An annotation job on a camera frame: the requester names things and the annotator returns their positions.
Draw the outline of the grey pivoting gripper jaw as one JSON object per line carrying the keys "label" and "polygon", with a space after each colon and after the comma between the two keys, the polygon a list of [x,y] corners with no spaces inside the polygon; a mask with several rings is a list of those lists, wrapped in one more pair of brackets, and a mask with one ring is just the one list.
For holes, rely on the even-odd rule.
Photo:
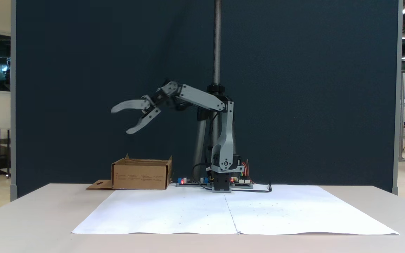
{"label": "grey pivoting gripper jaw", "polygon": [[126,131],[126,133],[129,134],[129,135],[137,133],[142,128],[144,128],[146,125],[148,125],[148,123],[150,123],[151,120],[153,120],[157,115],[159,115],[160,112],[161,112],[161,110],[159,108],[153,108],[153,110],[151,110],[148,113],[144,114],[139,119],[137,124],[134,127],[129,128]]}

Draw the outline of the grey static gripper jaw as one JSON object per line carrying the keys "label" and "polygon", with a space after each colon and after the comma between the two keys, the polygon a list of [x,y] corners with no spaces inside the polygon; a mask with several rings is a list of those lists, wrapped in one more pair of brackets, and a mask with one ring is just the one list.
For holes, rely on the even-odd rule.
{"label": "grey static gripper jaw", "polygon": [[118,113],[122,110],[147,110],[151,103],[147,99],[133,99],[120,102],[111,109],[111,113]]}

